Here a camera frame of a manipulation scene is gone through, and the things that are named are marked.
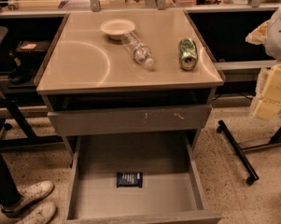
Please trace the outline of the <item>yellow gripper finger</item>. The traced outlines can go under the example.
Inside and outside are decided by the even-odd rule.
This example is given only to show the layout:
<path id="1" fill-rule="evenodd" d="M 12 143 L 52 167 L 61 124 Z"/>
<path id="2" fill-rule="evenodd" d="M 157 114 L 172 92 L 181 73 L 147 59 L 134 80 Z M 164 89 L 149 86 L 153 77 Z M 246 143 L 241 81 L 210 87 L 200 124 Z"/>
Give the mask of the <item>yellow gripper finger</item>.
<path id="1" fill-rule="evenodd" d="M 257 88 L 252 114 L 258 119 L 272 119 L 281 110 L 281 63 L 260 72 Z"/>

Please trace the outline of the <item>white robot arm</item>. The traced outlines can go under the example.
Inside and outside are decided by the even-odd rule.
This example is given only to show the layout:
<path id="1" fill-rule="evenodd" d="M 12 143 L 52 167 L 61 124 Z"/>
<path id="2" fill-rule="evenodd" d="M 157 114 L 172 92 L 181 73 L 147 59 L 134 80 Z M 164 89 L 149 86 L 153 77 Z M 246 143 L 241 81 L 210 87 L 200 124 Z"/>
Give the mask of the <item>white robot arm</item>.
<path id="1" fill-rule="evenodd" d="M 261 72 L 252 114 L 258 119 L 272 119 L 281 110 L 281 6 L 272 17 L 246 36 L 246 42 L 263 45 L 277 60 L 267 72 Z"/>

